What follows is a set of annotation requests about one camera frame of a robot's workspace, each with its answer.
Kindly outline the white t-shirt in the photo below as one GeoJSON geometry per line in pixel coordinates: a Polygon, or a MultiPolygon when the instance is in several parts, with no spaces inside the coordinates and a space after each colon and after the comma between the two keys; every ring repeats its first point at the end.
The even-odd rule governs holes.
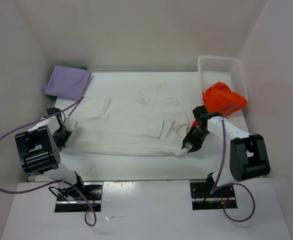
{"type": "Polygon", "coordinates": [[[71,117],[78,122],[66,143],[82,153],[166,157],[181,156],[188,117],[164,84],[145,87],[140,98],[85,97],[71,117]]]}

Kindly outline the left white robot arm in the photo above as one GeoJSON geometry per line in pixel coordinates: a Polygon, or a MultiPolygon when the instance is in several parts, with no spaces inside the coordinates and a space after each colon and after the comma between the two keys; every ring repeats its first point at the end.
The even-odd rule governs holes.
{"type": "Polygon", "coordinates": [[[21,167],[27,174],[57,181],[63,196],[80,200],[86,195],[84,182],[76,171],[62,163],[60,154],[78,122],[63,117],[64,113],[56,107],[46,112],[41,122],[15,135],[21,167]]]}

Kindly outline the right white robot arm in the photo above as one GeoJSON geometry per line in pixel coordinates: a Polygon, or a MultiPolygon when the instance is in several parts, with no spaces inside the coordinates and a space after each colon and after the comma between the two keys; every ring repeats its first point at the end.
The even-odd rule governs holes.
{"type": "Polygon", "coordinates": [[[271,172],[265,140],[260,134],[245,132],[216,112],[208,112],[201,105],[193,111],[196,124],[192,125],[182,141],[188,153],[199,151],[208,135],[222,140],[222,157],[219,170],[208,174],[205,190],[212,197],[224,187],[246,180],[264,177],[271,172]]]}

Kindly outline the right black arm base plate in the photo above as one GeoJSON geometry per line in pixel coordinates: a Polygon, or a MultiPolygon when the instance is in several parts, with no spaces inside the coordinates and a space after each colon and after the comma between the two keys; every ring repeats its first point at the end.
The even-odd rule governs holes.
{"type": "Polygon", "coordinates": [[[190,181],[190,194],[192,209],[197,210],[219,210],[237,209],[236,195],[233,187],[227,186],[210,194],[210,189],[204,179],[190,181]]]}

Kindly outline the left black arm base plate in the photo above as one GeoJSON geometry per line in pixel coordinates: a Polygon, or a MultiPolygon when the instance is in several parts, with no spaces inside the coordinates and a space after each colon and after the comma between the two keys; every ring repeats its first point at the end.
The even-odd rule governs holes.
{"type": "MultiPolygon", "coordinates": [[[[103,185],[102,182],[84,182],[84,196],[95,212],[101,211],[103,185]]],[[[63,195],[56,187],[51,187],[50,190],[56,197],[55,213],[85,213],[89,209],[85,200],[79,195],[73,198],[63,195]]]]}

